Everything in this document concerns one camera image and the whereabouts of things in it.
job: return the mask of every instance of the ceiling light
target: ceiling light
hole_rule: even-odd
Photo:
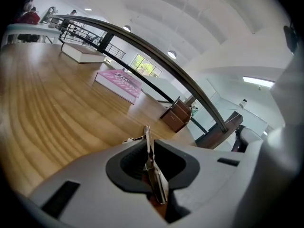
[[[125,25],[125,26],[123,26],[123,28],[124,28],[126,31],[131,32],[131,27],[130,27],[129,25]]]
[[[245,82],[260,85],[260,86],[266,86],[271,88],[275,83],[269,80],[259,79],[259,78],[251,78],[251,77],[243,77]]]
[[[168,55],[173,59],[176,59],[176,52],[175,51],[168,51]]]

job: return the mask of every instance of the display table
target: display table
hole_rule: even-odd
[[[54,37],[53,44],[56,44],[58,38],[62,32],[56,28],[49,28],[48,25],[38,24],[38,25],[30,25],[30,24],[10,24],[6,27],[6,31],[3,34],[1,48],[7,44],[9,35],[41,35],[48,37]],[[13,43],[17,42],[17,36],[14,37]]]
[[[101,64],[78,64],[60,45],[17,43],[0,53],[1,164],[11,187],[29,195],[76,158],[139,137],[189,145],[160,116],[165,108],[141,92],[135,105],[94,81]]]

